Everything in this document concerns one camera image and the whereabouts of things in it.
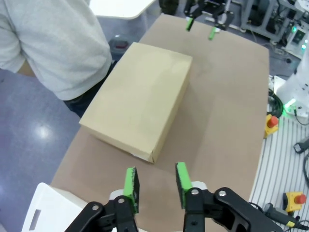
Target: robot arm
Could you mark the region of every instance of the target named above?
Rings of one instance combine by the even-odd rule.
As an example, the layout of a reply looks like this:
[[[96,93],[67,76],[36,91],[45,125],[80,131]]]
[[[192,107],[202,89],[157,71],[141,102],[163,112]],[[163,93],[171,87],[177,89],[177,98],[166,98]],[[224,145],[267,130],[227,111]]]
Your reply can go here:
[[[229,188],[215,193],[192,186],[185,163],[176,164],[176,182],[185,209],[184,232],[204,232],[212,218],[229,232],[282,232],[282,229]],[[124,194],[106,205],[91,202],[66,232],[138,232],[134,215],[139,208],[140,184],[135,168],[126,175]]]
[[[191,8],[196,4],[196,0],[187,0],[184,14],[189,17],[187,31],[190,31],[196,18],[200,17],[203,12],[212,15],[215,27],[226,30],[234,19],[233,12],[225,11],[226,0],[198,0],[197,7],[193,11]],[[226,14],[226,21],[222,24],[219,23],[219,16]]]

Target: person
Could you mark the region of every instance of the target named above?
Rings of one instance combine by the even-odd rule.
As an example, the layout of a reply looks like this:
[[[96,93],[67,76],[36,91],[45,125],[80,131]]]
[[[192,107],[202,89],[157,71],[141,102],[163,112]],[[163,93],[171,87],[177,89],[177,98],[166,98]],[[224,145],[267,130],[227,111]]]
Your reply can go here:
[[[89,0],[0,0],[0,69],[38,80],[82,117],[113,69]]]

